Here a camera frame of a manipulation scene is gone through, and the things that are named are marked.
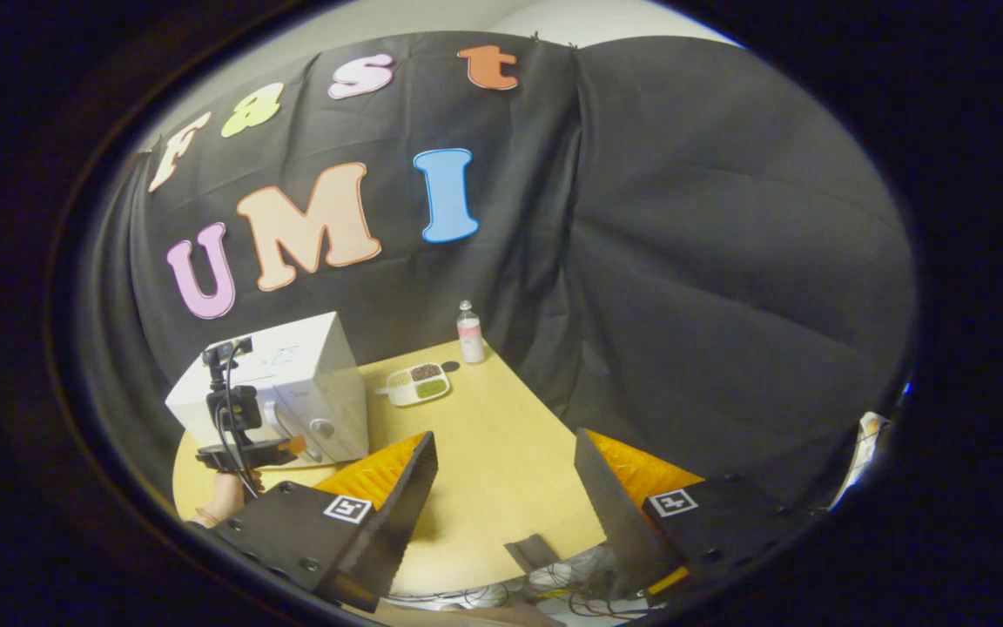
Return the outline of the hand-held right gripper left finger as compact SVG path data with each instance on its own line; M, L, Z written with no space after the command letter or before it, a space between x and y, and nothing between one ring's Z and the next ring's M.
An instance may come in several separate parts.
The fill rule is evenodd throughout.
M434 433L421 432L315 487L279 482L206 534L283 583L373 612L393 587L438 469Z

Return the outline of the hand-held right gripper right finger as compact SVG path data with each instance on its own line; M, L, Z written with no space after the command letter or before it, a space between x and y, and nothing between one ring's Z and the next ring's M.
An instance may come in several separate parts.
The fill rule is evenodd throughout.
M825 437L672 429L636 443L579 428L575 469L616 556L614 594L696 595L801 535L825 499Z

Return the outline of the white microwave oven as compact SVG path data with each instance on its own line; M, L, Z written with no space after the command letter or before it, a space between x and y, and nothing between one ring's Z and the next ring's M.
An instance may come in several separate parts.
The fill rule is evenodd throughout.
M290 467L324 467L370 452L367 393L338 314L319 314L226 339L253 338L253 350L236 357L233 381L258 389L262 428L252 441L303 436L307 450ZM200 445L219 444L205 397L210 369L200 355L168 393L172 416Z

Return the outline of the white divided dish of beans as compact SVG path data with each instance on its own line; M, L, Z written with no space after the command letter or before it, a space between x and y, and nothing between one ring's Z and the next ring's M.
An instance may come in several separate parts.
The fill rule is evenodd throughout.
M374 392L386 397L395 408L410 408L446 396L451 392L451 382L441 364L422 362L394 370L387 375L385 385Z

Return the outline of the small bottle with pink label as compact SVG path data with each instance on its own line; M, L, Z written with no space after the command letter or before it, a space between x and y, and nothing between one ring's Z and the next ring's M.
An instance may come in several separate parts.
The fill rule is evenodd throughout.
M484 334L481 317L473 310L470 300L459 302L456 330L461 346L462 360L466 364L479 364L486 360Z

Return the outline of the white crumpled object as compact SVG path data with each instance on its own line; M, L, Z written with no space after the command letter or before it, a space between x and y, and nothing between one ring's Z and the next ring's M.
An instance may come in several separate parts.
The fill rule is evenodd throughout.
M864 472L872 464L877 453L881 433L886 431L888 426L891 426L891 421L876 412L866 412L860 417L852 458L832 503L828 505L828 511L838 507L849 489L855 487Z

